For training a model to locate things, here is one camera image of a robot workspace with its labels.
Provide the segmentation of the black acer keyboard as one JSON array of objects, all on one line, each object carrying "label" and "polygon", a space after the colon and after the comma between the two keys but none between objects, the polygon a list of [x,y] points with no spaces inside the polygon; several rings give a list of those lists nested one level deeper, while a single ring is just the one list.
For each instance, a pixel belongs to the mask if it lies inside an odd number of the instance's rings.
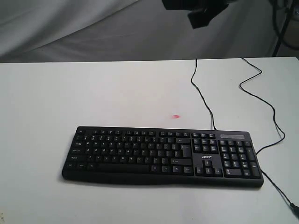
[{"label": "black acer keyboard", "polygon": [[259,188],[263,176],[248,132],[80,126],[66,180],[105,184],[209,184]]}]

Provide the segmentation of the grey backdrop cloth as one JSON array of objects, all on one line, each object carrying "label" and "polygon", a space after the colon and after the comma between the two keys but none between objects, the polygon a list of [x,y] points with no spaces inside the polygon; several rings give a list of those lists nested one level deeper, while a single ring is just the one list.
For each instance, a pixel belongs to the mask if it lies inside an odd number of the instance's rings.
[{"label": "grey backdrop cloth", "polygon": [[292,0],[229,0],[194,29],[161,0],[3,0],[3,63],[268,57]]}]

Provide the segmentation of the black tripod stand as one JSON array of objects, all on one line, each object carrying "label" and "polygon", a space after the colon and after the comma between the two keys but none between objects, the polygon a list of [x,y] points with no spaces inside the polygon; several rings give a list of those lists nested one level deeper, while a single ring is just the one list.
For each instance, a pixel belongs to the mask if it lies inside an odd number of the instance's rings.
[{"label": "black tripod stand", "polygon": [[[284,0],[282,6],[279,6],[278,0],[270,0],[269,2],[272,8],[272,14],[271,14],[272,27],[277,37],[277,42],[273,50],[272,57],[276,57],[278,55],[281,45],[283,45],[287,49],[298,51],[299,50],[298,47],[291,45],[288,41],[285,40],[285,34],[287,32],[288,25],[293,16],[296,0],[291,0],[290,4],[288,0]],[[285,20],[281,27],[279,26],[277,21],[277,14],[278,11],[280,10],[282,10],[285,14]]]}]

